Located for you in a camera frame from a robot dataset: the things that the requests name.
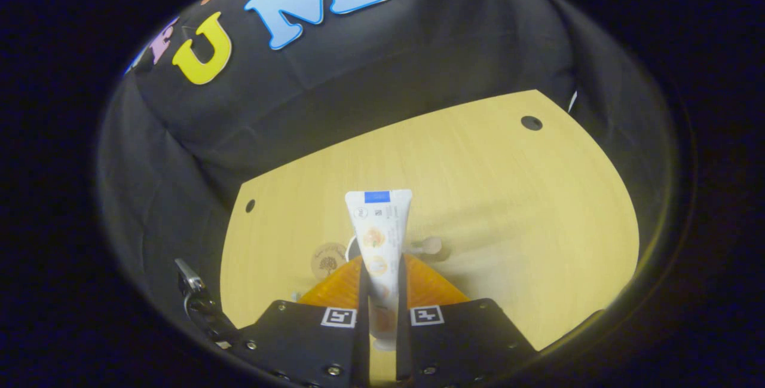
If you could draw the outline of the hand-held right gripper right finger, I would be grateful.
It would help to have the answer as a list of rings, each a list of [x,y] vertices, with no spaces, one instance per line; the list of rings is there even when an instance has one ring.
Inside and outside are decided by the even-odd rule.
[[[537,350],[490,298],[471,299],[420,258],[400,261],[396,377],[404,387],[501,387]]]

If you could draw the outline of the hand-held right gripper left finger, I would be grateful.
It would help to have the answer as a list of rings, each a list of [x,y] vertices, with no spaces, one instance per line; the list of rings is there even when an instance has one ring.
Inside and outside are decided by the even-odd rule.
[[[368,276],[360,256],[297,303],[273,301],[230,353],[279,387],[369,386]]]

